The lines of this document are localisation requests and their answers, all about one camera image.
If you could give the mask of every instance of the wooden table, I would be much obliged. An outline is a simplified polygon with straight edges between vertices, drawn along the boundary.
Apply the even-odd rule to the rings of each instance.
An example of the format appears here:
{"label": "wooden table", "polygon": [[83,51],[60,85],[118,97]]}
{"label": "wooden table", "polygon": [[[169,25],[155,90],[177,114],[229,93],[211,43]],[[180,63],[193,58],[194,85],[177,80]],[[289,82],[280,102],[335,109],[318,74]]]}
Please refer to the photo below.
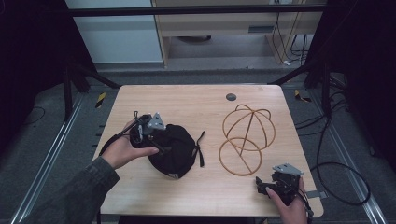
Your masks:
{"label": "wooden table", "polygon": [[[228,93],[236,100],[226,99]],[[276,127],[274,143],[262,150],[262,165],[253,175],[233,175],[221,166],[219,149],[227,141],[222,130],[226,116],[240,105],[252,109],[267,109]],[[120,182],[107,194],[101,208],[103,214],[159,215],[159,216],[216,216],[216,217],[276,217],[273,203],[256,189],[255,176],[271,182],[272,167],[289,163],[304,172],[307,191],[315,184],[306,162],[288,106],[279,86],[270,85],[167,85],[123,86],[111,110],[102,138],[95,153],[125,123],[139,115],[159,112],[166,124],[178,124],[187,129],[195,140],[206,131],[200,142],[205,167],[199,166],[199,157],[191,170],[179,180],[163,175],[148,158],[136,159],[117,170]],[[235,118],[227,118],[226,126]],[[233,131],[232,136],[244,136]],[[251,125],[249,139],[260,143],[262,132]],[[227,144],[223,150],[233,150]],[[248,163],[257,163],[256,156],[244,150]],[[238,157],[222,155],[228,167],[243,167]],[[320,199],[309,200],[315,216],[323,214]]]}

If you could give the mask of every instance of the gray floor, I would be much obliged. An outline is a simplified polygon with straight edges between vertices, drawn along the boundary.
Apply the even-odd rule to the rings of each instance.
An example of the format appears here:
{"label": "gray floor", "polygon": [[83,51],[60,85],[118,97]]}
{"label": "gray floor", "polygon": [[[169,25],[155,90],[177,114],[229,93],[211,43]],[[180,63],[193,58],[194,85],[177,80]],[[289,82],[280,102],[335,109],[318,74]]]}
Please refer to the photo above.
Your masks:
{"label": "gray floor", "polygon": [[[120,84],[136,85],[266,83],[286,75],[292,68],[299,65],[299,62],[294,62],[292,65],[275,63],[268,43],[262,36],[261,38],[259,36],[212,36],[212,39],[207,42],[175,38],[172,43],[171,58],[166,69],[139,67],[128,72],[105,72],[103,75]],[[301,85],[302,80],[304,80],[304,75],[283,86],[294,123],[320,116],[318,102],[307,103],[295,99],[295,89],[314,100],[318,96],[318,90],[304,90]],[[50,198],[56,189],[92,159],[95,145],[103,130],[102,125],[106,124],[117,90],[111,90],[94,80],[90,82],[92,88],[88,93],[74,93],[75,100],[81,99],[80,110],[51,167],[47,181],[44,182],[36,198],[36,204],[43,203]],[[107,97],[101,108],[95,108],[97,97],[103,91],[107,93]],[[343,97],[335,96],[333,104],[339,100],[343,100]],[[21,128],[19,136],[10,145],[10,155],[2,158],[0,219],[12,218],[34,181],[35,174],[39,171],[57,132],[63,125],[62,101],[62,86],[41,92],[36,97],[36,108],[26,120],[27,123],[32,123]],[[374,202],[370,201],[370,204],[365,206],[351,206],[337,201],[331,195],[322,200],[325,213],[322,217],[315,218],[314,223],[396,223],[396,214],[392,210],[393,205],[396,204],[396,197],[393,194],[396,188],[396,175],[390,170],[385,160],[370,156],[369,146],[353,114],[348,112],[347,108],[347,104],[342,104],[333,112],[333,129],[329,129],[324,135],[320,161],[343,162],[346,154],[350,156],[353,164],[370,184]],[[323,125],[324,121],[321,121],[298,130],[298,134],[302,135],[300,140],[310,167],[316,164],[320,134],[308,136],[303,136],[303,134],[319,132]],[[339,140],[337,136],[342,140],[342,144],[337,142]],[[354,187],[359,188],[359,183],[354,183],[354,176],[349,172],[337,166],[326,166],[320,171],[327,186],[336,195],[349,201],[361,200],[359,191],[357,193],[357,188]],[[317,187],[324,190],[316,175],[315,181]],[[376,211],[382,213],[385,221],[373,220],[373,216],[367,215],[367,212],[373,211],[372,205],[378,206],[379,209]],[[116,221],[117,218],[105,217],[105,220]],[[279,223],[279,219],[270,218],[270,223]]]}

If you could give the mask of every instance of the hand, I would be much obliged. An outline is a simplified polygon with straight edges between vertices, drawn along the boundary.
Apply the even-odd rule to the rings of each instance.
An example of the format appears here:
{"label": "hand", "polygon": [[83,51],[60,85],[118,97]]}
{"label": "hand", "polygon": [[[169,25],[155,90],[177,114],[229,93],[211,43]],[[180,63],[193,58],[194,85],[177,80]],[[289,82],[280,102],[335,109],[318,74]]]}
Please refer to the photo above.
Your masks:
{"label": "hand", "polygon": [[[303,178],[300,178],[299,183],[300,190],[305,193]],[[293,202],[289,206],[286,206],[279,196],[273,190],[266,188],[268,196],[274,201],[277,210],[279,211],[280,218],[284,224],[296,223],[296,224],[306,224],[307,217],[304,207],[304,203],[300,197],[295,197]]]}
{"label": "hand", "polygon": [[[132,124],[129,121],[125,128]],[[103,153],[102,158],[113,167],[113,169],[119,169],[126,163],[144,156],[149,156],[157,153],[159,150],[156,147],[143,147],[134,148],[131,145],[129,134],[123,135],[112,143],[107,150]]]}

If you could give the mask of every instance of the sleeve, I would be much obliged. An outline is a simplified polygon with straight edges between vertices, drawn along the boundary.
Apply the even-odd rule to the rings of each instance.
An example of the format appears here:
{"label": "sleeve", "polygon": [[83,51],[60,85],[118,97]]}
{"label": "sleeve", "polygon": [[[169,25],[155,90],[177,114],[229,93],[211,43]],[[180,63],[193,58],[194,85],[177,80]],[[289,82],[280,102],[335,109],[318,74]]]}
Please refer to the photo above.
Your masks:
{"label": "sleeve", "polygon": [[99,157],[21,223],[92,224],[108,191],[119,180],[114,169]]}

